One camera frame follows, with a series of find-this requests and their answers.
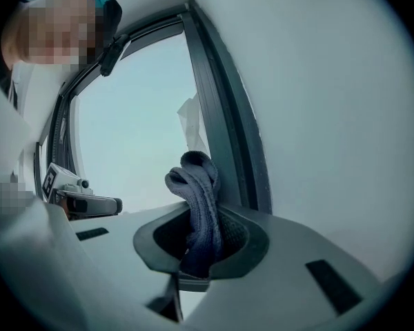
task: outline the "dark gray frame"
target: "dark gray frame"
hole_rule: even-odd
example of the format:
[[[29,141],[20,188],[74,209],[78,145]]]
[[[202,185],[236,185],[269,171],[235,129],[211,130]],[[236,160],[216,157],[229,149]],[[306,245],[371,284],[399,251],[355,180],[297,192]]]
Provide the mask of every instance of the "dark gray frame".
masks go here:
[[[272,214],[270,184],[262,140],[241,77],[217,29],[195,0],[189,1],[189,10],[208,54],[218,96],[226,116],[239,177],[241,205]]]

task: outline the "small device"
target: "small device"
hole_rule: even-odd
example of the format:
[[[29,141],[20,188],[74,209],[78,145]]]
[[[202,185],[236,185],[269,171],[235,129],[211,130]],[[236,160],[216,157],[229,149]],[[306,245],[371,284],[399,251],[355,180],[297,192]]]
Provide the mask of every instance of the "small device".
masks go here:
[[[122,34],[115,39],[104,52],[99,61],[100,73],[103,77],[107,77],[112,72],[115,64],[122,58],[124,51],[130,44],[130,37],[127,34]]]
[[[123,210],[121,199],[95,196],[88,180],[54,163],[49,165],[42,190],[48,203],[66,203],[71,219],[114,216]]]

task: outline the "gray fabric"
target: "gray fabric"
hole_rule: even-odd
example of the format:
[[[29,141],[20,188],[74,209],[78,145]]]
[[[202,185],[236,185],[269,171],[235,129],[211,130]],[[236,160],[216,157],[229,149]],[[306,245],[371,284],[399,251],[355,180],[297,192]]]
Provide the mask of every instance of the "gray fabric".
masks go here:
[[[166,175],[165,182],[190,207],[192,232],[187,236],[188,252],[181,261],[181,271],[205,279],[223,251],[215,203],[220,186],[218,170],[203,152],[189,151],[182,156],[181,167]]]

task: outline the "window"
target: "window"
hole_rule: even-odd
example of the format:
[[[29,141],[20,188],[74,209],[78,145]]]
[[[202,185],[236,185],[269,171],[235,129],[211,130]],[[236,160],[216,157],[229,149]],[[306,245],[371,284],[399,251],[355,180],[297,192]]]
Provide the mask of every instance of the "window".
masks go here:
[[[253,111],[231,56],[203,12],[192,2],[175,6],[117,38],[115,46],[125,49],[108,77],[96,63],[60,89],[48,163],[88,179],[96,195],[120,198],[123,213],[133,213],[182,201],[164,177],[187,150],[201,150],[218,168],[220,203],[270,213]],[[110,62],[104,59],[104,72]],[[179,288],[194,292],[182,297],[189,302],[200,300],[207,287],[179,276]],[[183,309],[185,316],[192,311]]]
[[[124,212],[181,201],[164,183],[187,150],[209,153],[184,32],[123,58],[71,103],[77,174]]]

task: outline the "towel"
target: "towel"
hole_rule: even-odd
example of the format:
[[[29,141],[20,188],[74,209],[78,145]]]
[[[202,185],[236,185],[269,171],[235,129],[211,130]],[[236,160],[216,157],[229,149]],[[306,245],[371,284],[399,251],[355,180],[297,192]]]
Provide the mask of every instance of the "towel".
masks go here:
[[[182,156],[181,167],[172,168],[166,175],[165,182],[190,208],[192,232],[187,236],[188,251],[181,261],[181,271],[207,279],[210,266],[221,259],[223,252],[216,209],[218,169],[207,154],[189,151]]]

